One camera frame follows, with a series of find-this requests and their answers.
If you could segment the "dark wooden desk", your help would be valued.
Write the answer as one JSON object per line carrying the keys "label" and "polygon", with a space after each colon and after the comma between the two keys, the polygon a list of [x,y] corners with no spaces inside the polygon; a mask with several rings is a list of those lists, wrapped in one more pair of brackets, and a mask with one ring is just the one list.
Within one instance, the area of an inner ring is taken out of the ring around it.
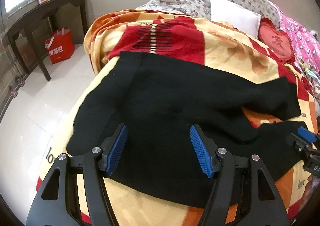
{"label": "dark wooden desk", "polygon": [[30,44],[31,49],[33,50],[33,53],[35,55],[37,65],[40,67],[40,70],[42,71],[45,79],[49,82],[51,80],[51,76],[43,63],[42,57],[39,54],[39,49],[34,40],[33,31],[39,27],[41,21],[43,21],[45,18],[53,19],[54,14],[58,10],[58,8],[69,3],[72,4],[74,7],[80,8],[82,29],[83,33],[86,34],[88,31],[88,24],[85,0],[49,0],[22,15],[7,31],[8,40],[13,50],[13,53],[20,62],[26,74],[29,75],[31,71],[26,66],[25,61],[23,60],[23,57],[16,45],[16,40],[18,38],[19,33],[22,31],[25,33],[27,41]]}

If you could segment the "red shopping bag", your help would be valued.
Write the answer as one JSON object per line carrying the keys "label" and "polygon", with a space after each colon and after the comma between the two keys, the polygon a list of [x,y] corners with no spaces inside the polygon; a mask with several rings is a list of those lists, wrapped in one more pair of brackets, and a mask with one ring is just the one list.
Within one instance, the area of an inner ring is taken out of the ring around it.
{"label": "red shopping bag", "polygon": [[57,30],[48,38],[44,46],[52,64],[71,58],[75,51],[72,34],[68,27]]}

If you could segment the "pink patterned quilt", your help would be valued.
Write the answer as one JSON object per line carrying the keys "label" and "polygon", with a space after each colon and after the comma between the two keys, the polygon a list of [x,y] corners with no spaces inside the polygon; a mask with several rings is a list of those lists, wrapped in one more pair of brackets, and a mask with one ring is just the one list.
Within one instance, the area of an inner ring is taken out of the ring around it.
{"label": "pink patterned quilt", "polygon": [[274,7],[279,15],[280,29],[288,35],[291,41],[291,48],[295,55],[294,65],[301,72],[309,69],[319,75],[319,41],[302,24],[284,15],[277,5]]}

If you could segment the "black pants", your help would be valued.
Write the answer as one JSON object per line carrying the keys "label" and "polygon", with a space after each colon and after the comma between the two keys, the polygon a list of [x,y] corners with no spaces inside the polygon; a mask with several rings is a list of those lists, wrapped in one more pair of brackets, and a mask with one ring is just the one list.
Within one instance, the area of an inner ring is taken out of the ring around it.
{"label": "black pants", "polygon": [[149,53],[125,52],[80,105],[67,152],[77,156],[129,135],[112,179],[157,198],[203,208],[213,181],[201,170],[189,131],[195,124],[232,154],[259,155],[274,180],[299,155],[286,142],[303,122],[286,77],[255,84],[240,76]]}

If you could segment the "red heart cushion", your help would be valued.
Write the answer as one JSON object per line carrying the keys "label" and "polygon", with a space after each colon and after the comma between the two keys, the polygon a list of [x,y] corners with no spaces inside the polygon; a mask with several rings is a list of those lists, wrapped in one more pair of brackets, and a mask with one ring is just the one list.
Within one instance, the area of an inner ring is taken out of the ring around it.
{"label": "red heart cushion", "polygon": [[295,62],[295,53],[289,36],[286,32],[277,30],[270,19],[261,19],[258,40],[268,46],[270,55],[276,61],[282,64],[293,64]]}

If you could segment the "red orange yellow blanket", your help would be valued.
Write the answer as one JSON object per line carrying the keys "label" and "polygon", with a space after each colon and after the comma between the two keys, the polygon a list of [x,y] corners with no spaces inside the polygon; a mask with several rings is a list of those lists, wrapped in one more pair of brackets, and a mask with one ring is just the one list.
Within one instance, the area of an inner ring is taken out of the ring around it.
{"label": "red orange yellow blanket", "polygon": [[67,144],[80,105],[125,52],[149,53],[200,64],[255,84],[286,77],[295,84],[295,122],[318,134],[307,80],[270,55],[261,41],[222,22],[163,12],[125,10],[93,22],[84,39],[95,74],[71,111],[53,164],[40,176],[27,225],[304,225],[318,224],[319,178],[304,170],[304,154],[274,180],[259,155],[242,157],[217,145],[220,171],[203,208],[157,198],[106,177],[101,145],[73,156]]}

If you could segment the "white pillow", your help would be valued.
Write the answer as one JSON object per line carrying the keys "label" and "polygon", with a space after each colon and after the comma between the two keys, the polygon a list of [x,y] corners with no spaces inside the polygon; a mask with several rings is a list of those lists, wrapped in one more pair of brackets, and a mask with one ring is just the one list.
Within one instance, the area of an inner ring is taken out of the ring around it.
{"label": "white pillow", "polygon": [[228,0],[210,0],[211,20],[227,22],[234,28],[258,37],[261,15]]}

